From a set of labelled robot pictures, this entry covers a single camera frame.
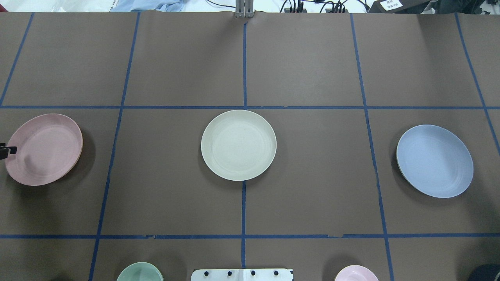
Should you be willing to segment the aluminium frame post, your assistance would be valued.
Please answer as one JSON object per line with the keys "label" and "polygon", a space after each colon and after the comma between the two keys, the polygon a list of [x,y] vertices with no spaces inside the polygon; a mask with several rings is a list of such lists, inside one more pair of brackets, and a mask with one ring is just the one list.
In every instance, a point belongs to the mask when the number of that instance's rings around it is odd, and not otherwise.
{"label": "aluminium frame post", "polygon": [[235,1],[235,17],[236,18],[253,18],[255,15],[253,0],[236,0]]}

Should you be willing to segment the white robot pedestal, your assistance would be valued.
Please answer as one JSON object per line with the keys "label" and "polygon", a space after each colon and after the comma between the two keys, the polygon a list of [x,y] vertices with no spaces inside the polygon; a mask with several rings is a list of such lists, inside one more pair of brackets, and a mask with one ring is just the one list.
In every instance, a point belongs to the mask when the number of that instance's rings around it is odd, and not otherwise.
{"label": "white robot pedestal", "polygon": [[195,270],[191,281],[293,281],[293,270],[269,269],[205,269]]}

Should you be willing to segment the clear plastic bag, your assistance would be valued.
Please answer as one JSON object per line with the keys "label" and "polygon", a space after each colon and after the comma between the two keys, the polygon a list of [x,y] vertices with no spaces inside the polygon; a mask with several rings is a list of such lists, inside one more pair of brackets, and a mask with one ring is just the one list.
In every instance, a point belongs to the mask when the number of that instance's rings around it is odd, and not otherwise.
{"label": "clear plastic bag", "polygon": [[109,12],[118,0],[56,0],[52,12]]}

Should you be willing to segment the pink bowl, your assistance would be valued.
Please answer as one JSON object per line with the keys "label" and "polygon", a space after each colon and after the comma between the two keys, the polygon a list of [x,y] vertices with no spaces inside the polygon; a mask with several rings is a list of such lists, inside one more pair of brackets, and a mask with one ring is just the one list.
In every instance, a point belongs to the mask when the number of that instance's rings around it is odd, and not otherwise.
{"label": "pink bowl", "polygon": [[367,267],[349,265],[338,272],[334,281],[378,281],[378,278]]}

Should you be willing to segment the small black box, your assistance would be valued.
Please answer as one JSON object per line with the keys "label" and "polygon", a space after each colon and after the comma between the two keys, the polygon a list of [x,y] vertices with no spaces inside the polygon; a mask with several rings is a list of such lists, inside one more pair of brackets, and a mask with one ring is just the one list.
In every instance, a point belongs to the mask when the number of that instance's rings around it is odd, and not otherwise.
{"label": "small black box", "polygon": [[421,14],[430,11],[439,0],[376,0],[368,14]]}

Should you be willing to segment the dark blue pot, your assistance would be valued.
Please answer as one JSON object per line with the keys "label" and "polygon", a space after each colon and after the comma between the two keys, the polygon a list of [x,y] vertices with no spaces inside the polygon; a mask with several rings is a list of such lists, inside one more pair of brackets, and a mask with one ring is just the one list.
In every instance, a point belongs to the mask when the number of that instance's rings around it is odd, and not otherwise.
{"label": "dark blue pot", "polygon": [[476,267],[468,276],[468,281],[499,281],[500,265],[484,264]]}

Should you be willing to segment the black power strip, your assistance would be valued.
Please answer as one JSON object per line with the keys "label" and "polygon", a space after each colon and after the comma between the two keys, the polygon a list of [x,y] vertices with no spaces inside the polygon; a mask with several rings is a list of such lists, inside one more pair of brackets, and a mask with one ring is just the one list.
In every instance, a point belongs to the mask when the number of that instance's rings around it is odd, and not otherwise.
{"label": "black power strip", "polygon": [[346,0],[285,0],[280,12],[347,14]]}

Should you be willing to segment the light blue shirt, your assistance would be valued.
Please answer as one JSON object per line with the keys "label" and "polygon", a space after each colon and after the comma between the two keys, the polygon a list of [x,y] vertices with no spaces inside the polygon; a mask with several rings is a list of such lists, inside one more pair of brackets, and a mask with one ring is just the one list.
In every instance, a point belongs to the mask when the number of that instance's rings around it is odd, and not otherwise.
{"label": "light blue shirt", "polygon": [[184,0],[118,0],[111,12],[163,11],[179,12]]}

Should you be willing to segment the cream plate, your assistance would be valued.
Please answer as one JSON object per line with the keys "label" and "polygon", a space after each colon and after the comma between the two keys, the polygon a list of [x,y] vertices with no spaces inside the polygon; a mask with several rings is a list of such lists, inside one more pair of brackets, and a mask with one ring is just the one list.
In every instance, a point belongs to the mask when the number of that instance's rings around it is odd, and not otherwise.
{"label": "cream plate", "polygon": [[277,137],[271,124],[249,110],[230,110],[205,128],[200,149],[207,167],[221,178],[244,181],[256,178],[272,164]]}

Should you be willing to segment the blue plate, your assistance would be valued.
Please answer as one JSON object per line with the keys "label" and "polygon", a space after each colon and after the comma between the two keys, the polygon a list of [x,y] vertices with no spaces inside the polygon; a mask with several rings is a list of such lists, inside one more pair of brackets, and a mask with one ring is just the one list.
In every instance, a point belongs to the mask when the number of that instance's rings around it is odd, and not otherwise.
{"label": "blue plate", "polygon": [[402,176],[419,192],[438,199],[464,193],[473,181],[474,163],[464,142],[432,124],[408,129],[396,147]]}

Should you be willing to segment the pink plate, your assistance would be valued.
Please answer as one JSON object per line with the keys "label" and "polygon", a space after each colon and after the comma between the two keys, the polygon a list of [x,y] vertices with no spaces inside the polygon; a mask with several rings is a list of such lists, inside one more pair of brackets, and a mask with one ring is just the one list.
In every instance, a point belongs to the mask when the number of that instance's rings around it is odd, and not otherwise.
{"label": "pink plate", "polygon": [[79,125],[64,114],[42,114],[20,126],[9,146],[17,151],[5,160],[8,175],[20,184],[42,186],[68,174],[83,149]]}

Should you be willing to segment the green bowl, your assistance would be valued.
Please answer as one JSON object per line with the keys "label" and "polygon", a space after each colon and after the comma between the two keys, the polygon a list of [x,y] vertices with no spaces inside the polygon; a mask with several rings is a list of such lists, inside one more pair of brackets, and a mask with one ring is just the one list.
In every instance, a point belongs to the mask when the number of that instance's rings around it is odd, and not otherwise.
{"label": "green bowl", "polygon": [[118,275],[117,281],[164,281],[160,270],[147,262],[133,263]]}

